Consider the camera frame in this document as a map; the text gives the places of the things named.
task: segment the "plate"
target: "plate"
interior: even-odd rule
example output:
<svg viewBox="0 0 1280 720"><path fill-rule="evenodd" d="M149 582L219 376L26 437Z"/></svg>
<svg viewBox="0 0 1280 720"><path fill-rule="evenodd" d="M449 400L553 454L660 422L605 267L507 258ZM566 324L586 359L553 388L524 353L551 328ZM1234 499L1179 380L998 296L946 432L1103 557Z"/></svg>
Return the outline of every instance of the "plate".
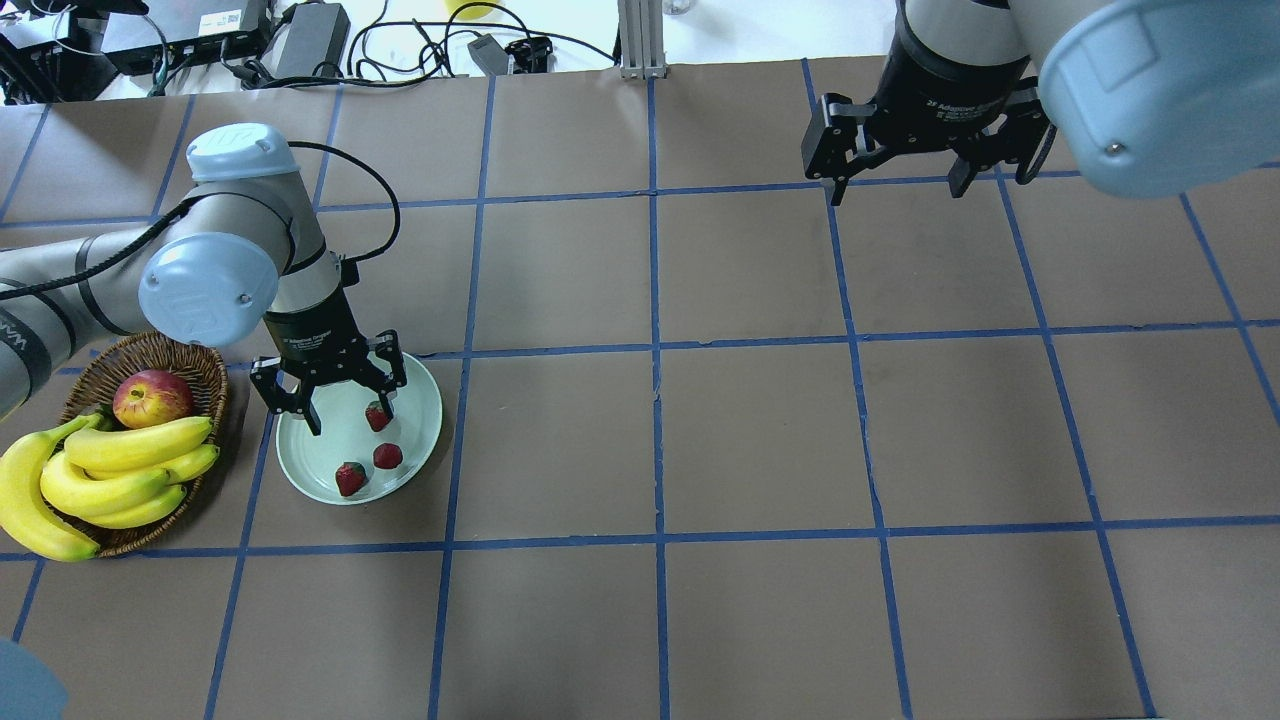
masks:
<svg viewBox="0 0 1280 720"><path fill-rule="evenodd" d="M390 369L380 357L371 360L383 370ZM399 489L422 469L440 438L444 407L435 378L408 354L404 375L406 386L392 398L396 418L379 433L365 420L365 407L378 400L378 393L355 382L315 389L311 402L320 416L319 436L311 434L301 415L280 416L275 455L298 492L329 505L360 505ZM390 470L374 468L374 448L384 442L398 445L404 455L403 462ZM334 480L343 462L360 462L369 473L369 482L351 497L342 497Z"/></svg>

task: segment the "brown basket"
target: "brown basket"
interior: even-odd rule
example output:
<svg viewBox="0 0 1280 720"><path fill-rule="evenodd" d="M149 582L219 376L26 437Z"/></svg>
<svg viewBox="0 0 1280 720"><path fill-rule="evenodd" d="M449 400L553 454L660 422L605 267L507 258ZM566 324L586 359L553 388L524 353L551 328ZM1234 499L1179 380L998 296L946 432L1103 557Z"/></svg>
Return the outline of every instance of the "brown basket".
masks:
<svg viewBox="0 0 1280 720"><path fill-rule="evenodd" d="M115 389L133 373L155 369L168 370L191 386L196 401L196 415L209 415L214 419L214 430L205 442L216 443L227 410L227 365L223 356L210 347L183 345L160 333L133 336L113 345L106 352L95 357L67 397L59 423L65 423L82 414L86 409L101 404L111 405ZM187 497L168 516L140 528L110 530L91 525L79 518L67 515L54 509L60 518L93 538L100 546L99 557L111 557L132 552L156 539L178 521L192 500L200 492L204 478L196 478L187 484Z"/></svg>

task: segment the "apple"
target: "apple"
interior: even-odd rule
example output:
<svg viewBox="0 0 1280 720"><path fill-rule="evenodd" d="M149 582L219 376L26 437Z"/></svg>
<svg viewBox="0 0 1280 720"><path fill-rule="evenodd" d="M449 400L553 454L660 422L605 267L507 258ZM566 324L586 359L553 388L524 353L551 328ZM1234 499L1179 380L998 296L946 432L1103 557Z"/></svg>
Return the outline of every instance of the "apple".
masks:
<svg viewBox="0 0 1280 720"><path fill-rule="evenodd" d="M195 409L187 380L165 370L142 370L115 389L111 413L127 428L150 428L186 418Z"/></svg>

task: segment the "strawberry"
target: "strawberry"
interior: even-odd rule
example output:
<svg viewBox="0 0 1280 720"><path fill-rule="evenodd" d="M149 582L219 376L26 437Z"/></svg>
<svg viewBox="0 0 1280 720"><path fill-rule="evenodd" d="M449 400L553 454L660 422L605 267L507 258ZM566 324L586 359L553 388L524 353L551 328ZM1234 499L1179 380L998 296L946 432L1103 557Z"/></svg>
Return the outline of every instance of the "strawberry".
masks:
<svg viewBox="0 0 1280 720"><path fill-rule="evenodd" d="M378 402L376 400L370 402L369 406L365 407L365 420L369 421L369 427L375 433L383 432L383 428L385 428L392 421L392 419L387 416L387 411L383 410L383 404Z"/></svg>
<svg viewBox="0 0 1280 720"><path fill-rule="evenodd" d="M365 466L360 462L343 462L342 468L334 473L333 478L338 480L338 492L343 497L351 497L356 495L356 491L365 487L369 482L369 475L365 473Z"/></svg>
<svg viewBox="0 0 1280 720"><path fill-rule="evenodd" d="M396 443L384 442L374 448L374 468L390 470L399 466L403 461L404 454L401 452L399 446Z"/></svg>

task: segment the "banana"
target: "banana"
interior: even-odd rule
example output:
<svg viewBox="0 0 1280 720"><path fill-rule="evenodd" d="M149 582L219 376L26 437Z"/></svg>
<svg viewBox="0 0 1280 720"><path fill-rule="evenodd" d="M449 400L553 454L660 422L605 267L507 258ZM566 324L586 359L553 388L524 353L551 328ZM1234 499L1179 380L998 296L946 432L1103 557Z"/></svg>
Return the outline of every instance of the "banana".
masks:
<svg viewBox="0 0 1280 720"><path fill-rule="evenodd" d="M201 445L192 450L174 457L173 460L165 460L164 462L157 462L143 468L145 470L163 469L169 471L169 484L186 483L187 480L193 480L200 475L204 475L214 466L218 461L218 455L221 452L218 450L216 445ZM137 470L92 470L88 475L96 480L110 480L113 478L119 478L136 473Z"/></svg>
<svg viewBox="0 0 1280 720"><path fill-rule="evenodd" d="M40 475L40 492L50 505L83 518L110 515L141 505L160 495L169 482L169 470L134 470L110 480L95 480L72 465L65 452L54 454Z"/></svg>
<svg viewBox="0 0 1280 720"><path fill-rule="evenodd" d="M195 450L212 429L212 419L205 415L118 433L84 428L72 433L63 447L73 465L90 471L136 470Z"/></svg>
<svg viewBox="0 0 1280 720"><path fill-rule="evenodd" d="M182 498L186 496L187 486L169 486L160 491L160 495L143 502L142 505L134 505L128 510L122 510L110 515L91 515L88 518L83 518L83 520L92 523L99 528L109 528L113 530L138 528L164 519L182 503Z"/></svg>
<svg viewBox="0 0 1280 720"><path fill-rule="evenodd" d="M65 562L97 555L99 544L92 538L45 505L40 474L58 441L100 420L100 415L81 415L51 430L23 436L0 457L0 527L37 555Z"/></svg>

